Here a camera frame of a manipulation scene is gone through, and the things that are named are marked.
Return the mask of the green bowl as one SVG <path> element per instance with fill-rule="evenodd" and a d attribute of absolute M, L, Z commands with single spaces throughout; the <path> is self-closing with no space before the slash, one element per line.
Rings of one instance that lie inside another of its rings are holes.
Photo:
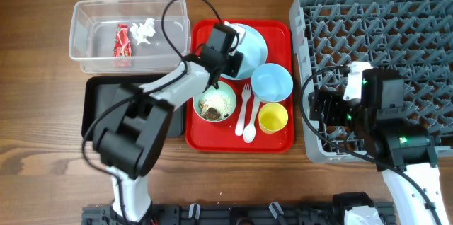
<path fill-rule="evenodd" d="M 218 82 L 218 88 L 209 87 L 193 98 L 195 114 L 207 122 L 221 122 L 233 115 L 236 109 L 236 94 L 233 88 Z"/>

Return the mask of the yellow plastic cup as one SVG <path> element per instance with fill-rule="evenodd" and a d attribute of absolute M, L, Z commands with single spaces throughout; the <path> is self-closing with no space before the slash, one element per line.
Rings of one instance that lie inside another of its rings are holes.
<path fill-rule="evenodd" d="M 258 124 L 266 134 L 274 134 L 283 129 L 289 120 L 287 109 L 279 103 L 267 103 L 258 113 Z"/>

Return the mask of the red snack wrapper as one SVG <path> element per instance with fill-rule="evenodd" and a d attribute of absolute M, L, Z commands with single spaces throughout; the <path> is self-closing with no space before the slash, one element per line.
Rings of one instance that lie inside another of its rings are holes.
<path fill-rule="evenodd" d="M 113 56 L 115 58 L 113 65 L 115 67 L 130 67 L 132 65 L 130 60 L 132 48 L 127 34 L 128 26 L 125 24 L 117 24 L 113 48 Z"/>

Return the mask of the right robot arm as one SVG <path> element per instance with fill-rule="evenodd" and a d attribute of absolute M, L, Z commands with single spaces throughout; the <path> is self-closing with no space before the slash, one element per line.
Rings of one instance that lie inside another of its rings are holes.
<path fill-rule="evenodd" d="M 314 91 L 303 121 L 333 147 L 338 144 L 320 134 L 311 121 L 348 127 L 363 139 L 365 155 L 342 150 L 376 165 L 402 224 L 448 224 L 435 143 L 424 126 L 406 121 L 403 77 L 393 69 L 339 70 L 347 73 L 352 92 Z"/>

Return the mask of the white plastic fork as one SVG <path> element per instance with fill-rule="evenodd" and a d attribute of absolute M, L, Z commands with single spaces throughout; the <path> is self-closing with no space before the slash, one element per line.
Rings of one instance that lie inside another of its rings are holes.
<path fill-rule="evenodd" d="M 241 93 L 242 105 L 239 113 L 239 117 L 236 123 L 235 135 L 241 136 L 243 134 L 245 116 L 246 116 L 246 107 L 248 99 L 251 97 L 251 85 L 245 84 Z"/>

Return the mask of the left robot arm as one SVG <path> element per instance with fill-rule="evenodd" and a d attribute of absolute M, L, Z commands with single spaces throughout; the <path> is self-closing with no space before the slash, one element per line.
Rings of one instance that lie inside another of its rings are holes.
<path fill-rule="evenodd" d="M 151 198 L 145 180 L 159 158 L 174 110 L 208 88 L 218 88 L 221 75 L 237 76 L 243 53 L 236 48 L 245 34 L 238 25 L 215 23 L 199 54 L 184 56 L 174 71 L 152 83 L 120 85 L 110 108 L 87 129 L 85 135 L 113 179 L 111 207 L 118 223 L 146 219 Z"/>

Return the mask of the white tissue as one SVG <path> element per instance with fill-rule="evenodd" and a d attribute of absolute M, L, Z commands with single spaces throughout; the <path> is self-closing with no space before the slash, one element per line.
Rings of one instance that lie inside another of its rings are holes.
<path fill-rule="evenodd" d="M 137 44 L 140 45 L 141 43 L 150 44 L 150 41 L 147 38 L 151 38 L 155 35 L 156 31 L 154 29 L 154 19 L 148 18 L 145 20 L 145 23 L 140 23 L 137 25 L 133 23 L 130 27 L 130 32 L 132 37 L 137 41 Z"/>

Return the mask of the light blue plate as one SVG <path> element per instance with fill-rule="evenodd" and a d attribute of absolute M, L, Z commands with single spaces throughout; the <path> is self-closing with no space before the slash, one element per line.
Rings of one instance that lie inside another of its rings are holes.
<path fill-rule="evenodd" d="M 268 47 L 263 36 L 249 25 L 240 23 L 227 23 L 239 33 L 241 41 L 236 48 L 243 54 L 243 61 L 236 77 L 222 74 L 228 80 L 244 80 L 252 76 L 257 67 L 264 64 L 268 57 Z"/>

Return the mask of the white plastic spoon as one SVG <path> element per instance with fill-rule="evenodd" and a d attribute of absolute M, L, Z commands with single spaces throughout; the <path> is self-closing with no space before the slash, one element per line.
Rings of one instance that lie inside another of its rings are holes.
<path fill-rule="evenodd" d="M 243 130 L 243 140 L 247 144 L 250 144 L 256 136 L 255 121 L 256 121 L 256 116 L 258 114 L 260 104 L 261 104 L 260 98 L 257 95 L 254 95 L 253 107 L 252 107 L 252 111 L 251 111 L 251 118 L 250 118 L 249 123 Z"/>

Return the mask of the light blue bowl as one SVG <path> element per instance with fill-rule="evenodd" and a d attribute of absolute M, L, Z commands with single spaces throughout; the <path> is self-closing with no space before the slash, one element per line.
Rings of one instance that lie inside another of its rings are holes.
<path fill-rule="evenodd" d="M 256 68 L 251 76 L 253 93 L 265 103 L 278 103 L 293 92 L 291 74 L 279 64 L 266 63 Z"/>

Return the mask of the rice and food scraps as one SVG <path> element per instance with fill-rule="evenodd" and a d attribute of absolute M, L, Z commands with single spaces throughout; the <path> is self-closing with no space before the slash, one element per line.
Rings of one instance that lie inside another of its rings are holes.
<path fill-rule="evenodd" d="M 232 99 L 222 91 L 206 92 L 198 102 L 200 115 L 208 121 L 221 121 L 233 113 Z"/>

